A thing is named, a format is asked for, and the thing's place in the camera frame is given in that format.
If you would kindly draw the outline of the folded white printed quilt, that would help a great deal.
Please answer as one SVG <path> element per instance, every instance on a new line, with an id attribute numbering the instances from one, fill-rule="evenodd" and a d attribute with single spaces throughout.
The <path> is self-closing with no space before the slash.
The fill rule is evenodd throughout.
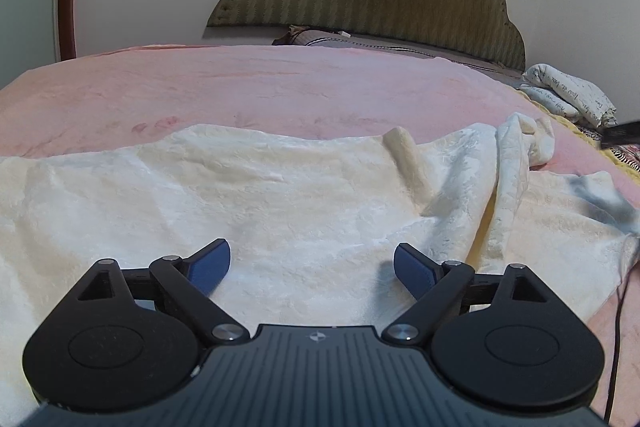
<path id="1" fill-rule="evenodd" d="M 617 124 L 615 105 L 588 80 L 565 74 L 548 64 L 530 66 L 521 80 L 518 89 L 553 115 L 596 130 Z"/>

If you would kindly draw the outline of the cream white pants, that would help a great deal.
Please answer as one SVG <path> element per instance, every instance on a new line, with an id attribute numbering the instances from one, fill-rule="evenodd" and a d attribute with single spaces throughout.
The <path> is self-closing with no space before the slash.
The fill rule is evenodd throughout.
<path id="1" fill-rule="evenodd" d="M 483 273 L 524 263 L 578 317 L 639 252 L 639 213 L 612 176 L 556 174 L 546 117 L 510 116 L 416 144 L 303 140 L 208 124 L 105 152 L 1 161 L 1 421 L 35 400 L 27 339 L 98 259 L 125 267 L 227 239 L 214 299 L 248 327 L 386 325 L 408 308 L 400 243 Z"/>

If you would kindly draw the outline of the grey striped pillow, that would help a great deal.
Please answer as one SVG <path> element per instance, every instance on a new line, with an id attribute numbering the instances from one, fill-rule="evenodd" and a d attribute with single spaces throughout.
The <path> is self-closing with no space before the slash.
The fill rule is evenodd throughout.
<path id="1" fill-rule="evenodd" d="M 457 51 L 408 41 L 371 38 L 349 34 L 346 31 L 324 31 L 317 28 L 290 26 L 286 33 L 274 39 L 272 44 L 274 46 L 325 46 L 334 49 L 354 48 L 421 58 L 441 57 L 505 83 L 519 83 L 523 75 L 523 69 L 508 67 L 499 62 L 472 57 Z"/>

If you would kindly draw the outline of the zebra pattern cloth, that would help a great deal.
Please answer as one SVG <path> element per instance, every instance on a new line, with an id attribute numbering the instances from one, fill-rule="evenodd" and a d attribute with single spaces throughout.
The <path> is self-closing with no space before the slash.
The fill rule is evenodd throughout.
<path id="1" fill-rule="evenodd" d="M 601 135 L 596 130 L 592 130 L 582 126 L 578 126 L 578 130 L 584 135 L 587 135 L 588 138 L 593 139 L 593 141 L 596 142 L 597 145 L 600 144 Z M 611 147 L 608 151 L 612 153 L 617 160 L 623 162 L 636 171 L 640 171 L 640 155 L 638 144 L 616 145 Z"/>

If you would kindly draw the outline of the pink bed blanket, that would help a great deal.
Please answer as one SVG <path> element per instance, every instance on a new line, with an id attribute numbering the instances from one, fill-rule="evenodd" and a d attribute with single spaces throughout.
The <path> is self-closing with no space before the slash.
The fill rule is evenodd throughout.
<path id="1" fill-rule="evenodd" d="M 1 93 L 1 160 L 118 150 L 198 124 L 314 141 L 401 128 L 425 144 L 514 114 L 550 120 L 544 170 L 605 171 L 638 210 L 638 183 L 515 90 L 443 58 L 363 50 L 146 46 L 31 70 Z M 584 319 L 599 335 L 615 289 Z"/>

